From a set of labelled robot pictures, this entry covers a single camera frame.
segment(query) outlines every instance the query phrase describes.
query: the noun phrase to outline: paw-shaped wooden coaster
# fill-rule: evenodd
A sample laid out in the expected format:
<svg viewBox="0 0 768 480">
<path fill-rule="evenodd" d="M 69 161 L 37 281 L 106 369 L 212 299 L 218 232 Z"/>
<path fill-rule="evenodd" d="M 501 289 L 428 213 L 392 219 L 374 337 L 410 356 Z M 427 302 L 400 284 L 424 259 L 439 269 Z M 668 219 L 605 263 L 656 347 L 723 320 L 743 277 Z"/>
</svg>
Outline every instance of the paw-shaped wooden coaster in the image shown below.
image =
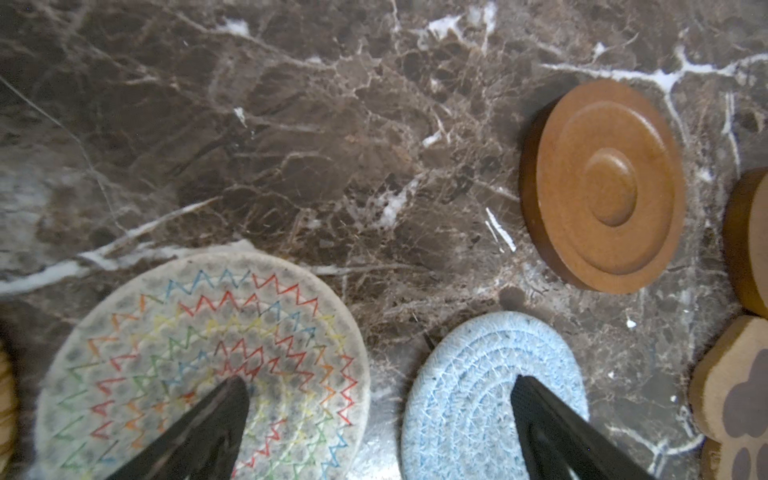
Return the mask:
<svg viewBox="0 0 768 480">
<path fill-rule="evenodd" d="M 704 480 L 768 480 L 768 321 L 741 316 L 699 362 L 690 404 Z"/>
</svg>

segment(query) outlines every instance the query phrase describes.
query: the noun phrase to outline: blue coaster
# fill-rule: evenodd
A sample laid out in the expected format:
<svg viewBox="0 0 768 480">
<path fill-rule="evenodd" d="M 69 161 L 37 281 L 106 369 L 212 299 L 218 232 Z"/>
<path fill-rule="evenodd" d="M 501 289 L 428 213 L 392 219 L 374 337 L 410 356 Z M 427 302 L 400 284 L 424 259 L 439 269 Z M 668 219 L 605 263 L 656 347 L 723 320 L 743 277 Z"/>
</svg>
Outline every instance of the blue coaster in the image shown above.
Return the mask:
<svg viewBox="0 0 768 480">
<path fill-rule="evenodd" d="M 527 479 L 510 403 L 518 375 L 535 376 L 589 419 L 565 341 L 523 313 L 489 313 L 451 332 L 419 371 L 402 428 L 406 479 Z"/>
</svg>

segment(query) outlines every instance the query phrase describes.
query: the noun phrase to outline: brown marble countertop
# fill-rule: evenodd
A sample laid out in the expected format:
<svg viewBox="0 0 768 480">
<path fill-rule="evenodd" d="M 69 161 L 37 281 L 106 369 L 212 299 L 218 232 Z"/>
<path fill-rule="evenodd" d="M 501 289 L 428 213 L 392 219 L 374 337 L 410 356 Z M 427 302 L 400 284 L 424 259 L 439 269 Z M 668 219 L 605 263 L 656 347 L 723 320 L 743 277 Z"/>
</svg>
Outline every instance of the brown marble countertop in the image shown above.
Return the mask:
<svg viewBox="0 0 768 480">
<path fill-rule="evenodd" d="M 737 178 L 768 164 L 767 18 L 764 0 L 0 5 L 13 473 L 34 458 L 39 381 L 89 310 L 170 258 L 255 248 L 319 275 L 360 325 L 372 405 L 350 480 L 400 478 L 419 366 L 501 309 L 564 337 L 592 423 L 636 462 L 697 478 L 686 389 L 740 311 L 720 229 Z M 684 153 L 677 255 L 631 295 L 563 284 L 520 211 L 528 123 L 594 78 L 647 96 Z"/>
</svg>

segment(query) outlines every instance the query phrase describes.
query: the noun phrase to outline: wooden object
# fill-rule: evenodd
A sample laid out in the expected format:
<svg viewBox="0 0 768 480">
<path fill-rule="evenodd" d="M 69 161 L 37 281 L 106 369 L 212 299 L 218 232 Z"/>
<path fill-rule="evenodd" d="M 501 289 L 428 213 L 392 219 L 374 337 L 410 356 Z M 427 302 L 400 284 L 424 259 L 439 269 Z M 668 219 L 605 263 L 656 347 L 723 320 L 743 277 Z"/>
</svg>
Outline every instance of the wooden object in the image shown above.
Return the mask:
<svg viewBox="0 0 768 480">
<path fill-rule="evenodd" d="M 746 172 L 733 189 L 723 246 L 739 301 L 768 318 L 768 167 Z"/>
<path fill-rule="evenodd" d="M 768 321 L 736 319 L 696 366 L 688 396 L 709 437 L 704 480 L 768 480 Z"/>
<path fill-rule="evenodd" d="M 629 293 L 655 280 L 685 215 L 680 153 L 664 119 L 616 81 L 576 87 L 526 139 L 521 204 L 538 252 L 580 288 Z"/>
<path fill-rule="evenodd" d="M 16 393 L 11 360 L 0 346 L 0 478 L 5 478 L 16 440 Z"/>
</svg>

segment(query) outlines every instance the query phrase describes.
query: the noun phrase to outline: round brown wooden disc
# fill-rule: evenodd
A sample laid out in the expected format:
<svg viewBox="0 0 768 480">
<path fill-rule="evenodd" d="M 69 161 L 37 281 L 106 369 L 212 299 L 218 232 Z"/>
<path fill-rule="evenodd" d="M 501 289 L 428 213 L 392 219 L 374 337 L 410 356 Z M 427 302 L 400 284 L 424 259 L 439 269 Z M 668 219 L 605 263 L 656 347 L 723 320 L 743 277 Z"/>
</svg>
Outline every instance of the round brown wooden disc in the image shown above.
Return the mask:
<svg viewBox="0 0 768 480">
<path fill-rule="evenodd" d="M 768 167 L 746 172 L 733 189 L 723 246 L 739 301 L 768 318 Z"/>
<path fill-rule="evenodd" d="M 629 293 L 674 255 L 685 215 L 680 153 L 642 95 L 600 80 L 539 115 L 520 171 L 528 231 L 548 265 L 581 288 Z"/>
</svg>

